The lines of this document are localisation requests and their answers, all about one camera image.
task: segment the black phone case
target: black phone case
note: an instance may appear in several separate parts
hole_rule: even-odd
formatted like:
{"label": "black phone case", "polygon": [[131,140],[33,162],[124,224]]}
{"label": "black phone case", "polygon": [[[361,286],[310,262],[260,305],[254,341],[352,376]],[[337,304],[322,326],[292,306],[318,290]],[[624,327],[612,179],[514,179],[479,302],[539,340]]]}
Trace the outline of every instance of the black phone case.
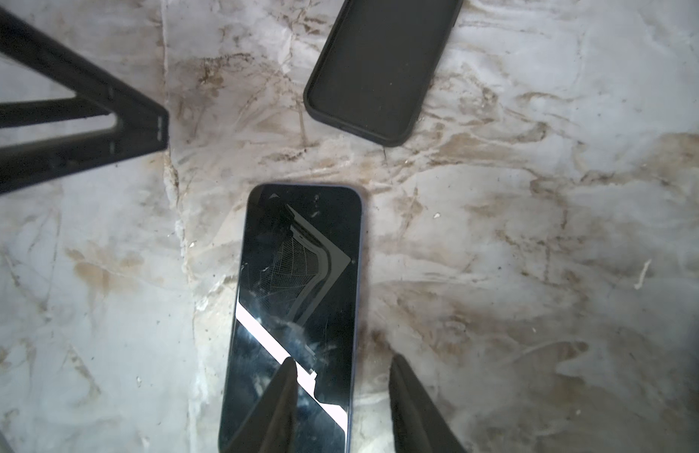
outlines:
{"label": "black phone case", "polygon": [[[403,144],[462,4],[345,0],[305,88],[309,115],[383,146]],[[359,91],[346,89],[357,80]]]}

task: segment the white speck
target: white speck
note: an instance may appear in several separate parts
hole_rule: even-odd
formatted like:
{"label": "white speck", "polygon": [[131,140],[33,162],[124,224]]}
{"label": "white speck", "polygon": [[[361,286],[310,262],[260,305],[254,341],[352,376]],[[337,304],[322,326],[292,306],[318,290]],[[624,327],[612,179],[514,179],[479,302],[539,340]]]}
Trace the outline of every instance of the white speck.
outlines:
{"label": "white speck", "polygon": [[644,285],[644,277],[647,276],[647,270],[649,270],[649,265],[652,264],[651,259],[647,259],[647,262],[644,263],[644,269],[642,269],[642,273],[639,274],[639,281],[636,282],[636,285],[634,285],[634,289],[637,291],[639,289],[642,289],[642,286]]}

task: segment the black metal bracket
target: black metal bracket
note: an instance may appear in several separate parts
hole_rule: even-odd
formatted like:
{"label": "black metal bracket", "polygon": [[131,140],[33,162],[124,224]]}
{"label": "black metal bracket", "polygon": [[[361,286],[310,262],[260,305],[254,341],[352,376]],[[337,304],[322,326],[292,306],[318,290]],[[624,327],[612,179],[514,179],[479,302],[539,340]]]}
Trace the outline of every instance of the black metal bracket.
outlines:
{"label": "black metal bracket", "polygon": [[0,148],[0,194],[168,145],[168,112],[0,7],[0,52],[75,92],[69,99],[0,104],[0,128],[113,113],[107,130]]}

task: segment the marble surface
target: marble surface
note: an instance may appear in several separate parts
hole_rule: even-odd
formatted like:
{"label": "marble surface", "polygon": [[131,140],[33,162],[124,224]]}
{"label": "marble surface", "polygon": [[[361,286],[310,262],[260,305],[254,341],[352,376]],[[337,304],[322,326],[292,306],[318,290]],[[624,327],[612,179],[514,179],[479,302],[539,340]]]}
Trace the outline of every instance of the marble surface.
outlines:
{"label": "marble surface", "polygon": [[[699,0],[466,0],[391,149],[302,105],[342,0],[2,4],[172,121],[167,153],[0,197],[16,451],[216,450],[273,180],[365,197],[353,451],[393,451],[394,351],[468,451],[699,451]],[[0,101],[59,93],[0,57]]]}

